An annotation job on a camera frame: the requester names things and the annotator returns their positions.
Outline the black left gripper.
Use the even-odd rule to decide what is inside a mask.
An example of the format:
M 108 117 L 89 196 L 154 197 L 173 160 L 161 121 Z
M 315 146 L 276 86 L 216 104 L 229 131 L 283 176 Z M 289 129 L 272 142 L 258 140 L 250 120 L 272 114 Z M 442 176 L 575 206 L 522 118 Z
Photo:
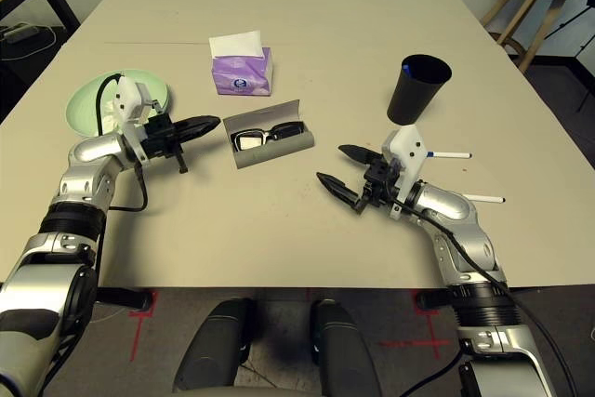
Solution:
M 174 157 L 178 162 L 178 172 L 188 172 L 183 158 L 182 141 L 198 139 L 214 130 L 220 119 L 213 115 L 200 115 L 173 122 L 166 112 L 149 118 L 143 126 L 147 138 L 141 142 L 149 159 Z

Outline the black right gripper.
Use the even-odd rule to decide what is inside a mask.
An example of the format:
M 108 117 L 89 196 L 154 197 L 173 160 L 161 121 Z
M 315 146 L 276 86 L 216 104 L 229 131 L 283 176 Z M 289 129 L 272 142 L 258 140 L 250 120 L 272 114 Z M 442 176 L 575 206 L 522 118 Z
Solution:
M 339 145 L 338 149 L 355 162 L 368 165 L 364 172 L 365 184 L 362 196 L 349 189 L 336 177 L 317 172 L 316 177 L 323 186 L 357 214 L 361 214 L 368 205 L 374 207 L 385 205 L 392 208 L 398 194 L 394 187 L 399 178 L 396 168 L 389 165 L 382 157 L 374 158 L 374 152 L 365 147 L 343 144 Z

